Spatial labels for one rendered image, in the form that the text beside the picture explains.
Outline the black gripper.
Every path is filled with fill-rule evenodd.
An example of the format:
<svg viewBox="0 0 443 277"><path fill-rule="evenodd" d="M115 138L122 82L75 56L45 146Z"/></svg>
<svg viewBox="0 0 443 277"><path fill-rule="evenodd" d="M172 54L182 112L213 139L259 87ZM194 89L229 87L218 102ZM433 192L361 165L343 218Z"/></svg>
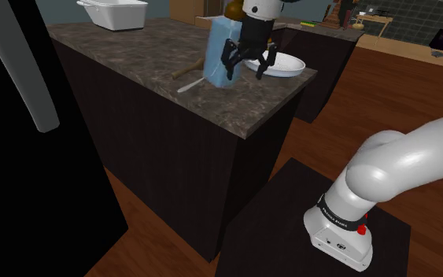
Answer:
<svg viewBox="0 0 443 277"><path fill-rule="evenodd" d="M276 43L268 40L275 21L259 20L246 15L242 20L242 28L238 42L226 39L220 60L227 70L227 78L232 80L234 67L243 59L257 59L260 63L256 78L261 79L263 73L275 63L278 51ZM268 56L263 52L268 46Z"/></svg>

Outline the light blue carton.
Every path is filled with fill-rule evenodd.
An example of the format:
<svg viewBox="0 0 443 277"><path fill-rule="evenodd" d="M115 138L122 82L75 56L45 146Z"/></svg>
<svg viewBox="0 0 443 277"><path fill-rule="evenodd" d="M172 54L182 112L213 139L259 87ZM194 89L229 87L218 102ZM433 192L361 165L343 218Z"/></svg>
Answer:
<svg viewBox="0 0 443 277"><path fill-rule="evenodd" d="M232 79L227 78L227 70L221 61L226 39L238 41L242 23L231 20L224 16L212 20L207 49L205 51L205 63L203 77L215 87L232 86L240 76L240 64L234 67Z"/></svg>

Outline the white plate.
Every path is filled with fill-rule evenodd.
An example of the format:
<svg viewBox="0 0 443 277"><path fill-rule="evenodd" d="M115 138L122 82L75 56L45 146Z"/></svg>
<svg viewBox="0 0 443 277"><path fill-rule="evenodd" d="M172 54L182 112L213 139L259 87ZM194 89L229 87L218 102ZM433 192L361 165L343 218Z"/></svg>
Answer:
<svg viewBox="0 0 443 277"><path fill-rule="evenodd" d="M268 50L263 52L263 58L267 59ZM258 60L244 60L244 65L257 72L260 62ZM300 75L305 69L306 64L299 58L289 54L277 52L275 63L263 72L266 76L290 78Z"/></svg>

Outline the brown wooden stick utensil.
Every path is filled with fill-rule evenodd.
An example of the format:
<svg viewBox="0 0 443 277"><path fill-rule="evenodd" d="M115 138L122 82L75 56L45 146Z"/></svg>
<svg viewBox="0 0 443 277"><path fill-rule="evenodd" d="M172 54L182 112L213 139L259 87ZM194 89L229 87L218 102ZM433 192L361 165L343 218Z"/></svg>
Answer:
<svg viewBox="0 0 443 277"><path fill-rule="evenodd" d="M205 57L201 57L197 61L195 61L192 65L189 65L183 69L173 72L172 78L178 79L180 76L182 76L188 72L195 71L195 70L202 70L204 67L204 63L205 63Z"/></svg>

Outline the white thin utensil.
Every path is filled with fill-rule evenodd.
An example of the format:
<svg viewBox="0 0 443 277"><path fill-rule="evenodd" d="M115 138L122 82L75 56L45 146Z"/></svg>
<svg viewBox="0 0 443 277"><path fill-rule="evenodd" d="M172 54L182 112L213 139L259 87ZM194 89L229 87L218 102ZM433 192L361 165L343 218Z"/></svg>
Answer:
<svg viewBox="0 0 443 277"><path fill-rule="evenodd" d="M177 93L183 93L183 92L189 90L190 88L192 88L192 87L196 86L197 84L199 84L200 82L202 82L204 79L205 79L205 77L201 77L200 79L198 79L198 80L196 80L196 81L193 81L193 82L190 83L190 84L187 84L187 85L185 85L185 86L183 86L183 87L180 87L180 88L177 90Z"/></svg>

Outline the dark counter cabinet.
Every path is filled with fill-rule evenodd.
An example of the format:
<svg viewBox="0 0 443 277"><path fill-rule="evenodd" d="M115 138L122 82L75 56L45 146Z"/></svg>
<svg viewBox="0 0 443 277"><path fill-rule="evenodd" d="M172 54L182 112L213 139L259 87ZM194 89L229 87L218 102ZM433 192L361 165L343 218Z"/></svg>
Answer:
<svg viewBox="0 0 443 277"><path fill-rule="evenodd" d="M320 114L363 34L352 28L310 27L289 17L275 21L272 38L279 44L279 51L317 71L301 96L296 118L311 123Z"/></svg>

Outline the light wooden cabinet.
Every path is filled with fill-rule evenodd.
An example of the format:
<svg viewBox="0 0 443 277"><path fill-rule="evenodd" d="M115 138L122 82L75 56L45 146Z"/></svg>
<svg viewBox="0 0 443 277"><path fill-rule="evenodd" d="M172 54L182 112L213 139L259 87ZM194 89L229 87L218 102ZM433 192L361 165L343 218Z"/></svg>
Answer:
<svg viewBox="0 0 443 277"><path fill-rule="evenodd" d="M210 17L223 12L223 0L169 0L170 18L210 29Z"/></svg>

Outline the brown tiered figure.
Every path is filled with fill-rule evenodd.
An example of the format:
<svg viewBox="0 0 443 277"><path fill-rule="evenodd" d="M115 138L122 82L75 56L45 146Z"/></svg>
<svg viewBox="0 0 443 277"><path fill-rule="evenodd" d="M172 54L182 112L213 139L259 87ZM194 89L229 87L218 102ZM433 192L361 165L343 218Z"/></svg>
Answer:
<svg viewBox="0 0 443 277"><path fill-rule="evenodd" d="M325 16L323 21L319 23L319 26L333 29L340 28L340 19L338 17L338 14L341 8L341 0L334 0L334 3L335 6L332 9L332 12L329 15Z"/></svg>

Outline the dark kitchen island cabinet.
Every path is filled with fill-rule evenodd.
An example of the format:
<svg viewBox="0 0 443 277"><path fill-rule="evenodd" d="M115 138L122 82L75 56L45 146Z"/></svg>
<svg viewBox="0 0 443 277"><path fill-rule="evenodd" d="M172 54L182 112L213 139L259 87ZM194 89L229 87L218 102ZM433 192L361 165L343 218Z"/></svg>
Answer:
<svg viewBox="0 0 443 277"><path fill-rule="evenodd" d="M91 23L47 31L103 165L205 260L268 181L305 87L242 68L227 88L174 71L193 64L208 31L168 18L138 31Z"/></svg>

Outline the small wooden table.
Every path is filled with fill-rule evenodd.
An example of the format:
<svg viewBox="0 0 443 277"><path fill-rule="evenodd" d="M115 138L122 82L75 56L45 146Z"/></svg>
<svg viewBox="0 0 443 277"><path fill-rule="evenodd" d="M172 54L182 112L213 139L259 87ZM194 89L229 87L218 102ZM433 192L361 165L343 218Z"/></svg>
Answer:
<svg viewBox="0 0 443 277"><path fill-rule="evenodd" d="M368 15L368 14L363 14L363 15L358 14L358 15L356 15L356 21L362 22L363 20L367 20L367 21L383 24L383 27L382 27L381 31L379 32L378 38L375 41L375 44L377 44L379 39L382 37L382 33L385 31L385 29L388 26L388 24L390 24L393 21L393 18L392 17L379 16L379 15Z"/></svg>

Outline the white rectangular tub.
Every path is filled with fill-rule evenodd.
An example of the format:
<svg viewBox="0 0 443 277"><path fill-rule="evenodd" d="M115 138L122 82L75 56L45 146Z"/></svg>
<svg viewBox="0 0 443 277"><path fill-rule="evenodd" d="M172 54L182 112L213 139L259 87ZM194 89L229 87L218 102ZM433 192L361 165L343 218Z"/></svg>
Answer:
<svg viewBox="0 0 443 277"><path fill-rule="evenodd" d="M77 0L92 22L110 31L144 28L149 3L140 0Z"/></svg>

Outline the dark robot stand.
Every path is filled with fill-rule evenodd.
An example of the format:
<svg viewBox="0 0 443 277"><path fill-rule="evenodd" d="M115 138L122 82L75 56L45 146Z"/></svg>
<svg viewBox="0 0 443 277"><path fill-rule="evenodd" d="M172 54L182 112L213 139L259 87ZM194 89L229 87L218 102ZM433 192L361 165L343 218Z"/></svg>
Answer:
<svg viewBox="0 0 443 277"><path fill-rule="evenodd" d="M291 158L229 223L215 277L407 277L411 228L374 207L373 257L355 271L315 248L303 216L332 180Z"/></svg>

